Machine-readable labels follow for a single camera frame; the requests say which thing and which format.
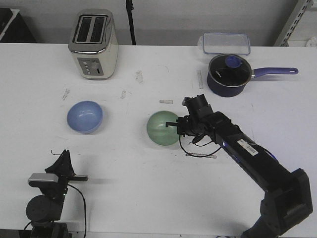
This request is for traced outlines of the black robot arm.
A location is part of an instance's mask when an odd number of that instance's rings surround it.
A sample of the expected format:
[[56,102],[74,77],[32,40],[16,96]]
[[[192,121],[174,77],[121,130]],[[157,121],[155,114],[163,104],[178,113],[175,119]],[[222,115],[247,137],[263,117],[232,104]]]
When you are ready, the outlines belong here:
[[67,224],[60,222],[71,181],[88,180],[87,175],[74,172],[69,150],[63,150],[58,159],[44,173],[33,173],[28,178],[31,187],[37,187],[41,195],[32,198],[26,206],[26,216],[32,226],[31,238],[71,238]]
[[204,117],[179,117],[166,126],[179,135],[196,139],[208,136],[218,144],[264,191],[260,217],[243,238],[276,238],[301,223],[313,212],[308,175],[302,169],[285,169],[274,156],[256,144],[221,112]]

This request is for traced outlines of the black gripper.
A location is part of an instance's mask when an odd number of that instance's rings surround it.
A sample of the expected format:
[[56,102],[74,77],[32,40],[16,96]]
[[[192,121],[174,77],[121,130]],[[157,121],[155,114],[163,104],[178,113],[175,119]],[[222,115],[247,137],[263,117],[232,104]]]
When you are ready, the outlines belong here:
[[188,135],[188,136],[199,136],[199,135],[211,135],[210,128],[210,115],[204,117],[196,117],[193,115],[188,115],[184,117],[179,117],[177,122],[169,122],[165,123],[166,127],[174,126],[177,127],[178,135]]
[[40,187],[40,191],[43,195],[59,204],[62,204],[65,200],[68,191],[67,186],[70,181],[88,181],[87,175],[75,175],[69,150],[63,150],[58,159],[50,167],[45,169],[45,172],[57,175],[58,182]]

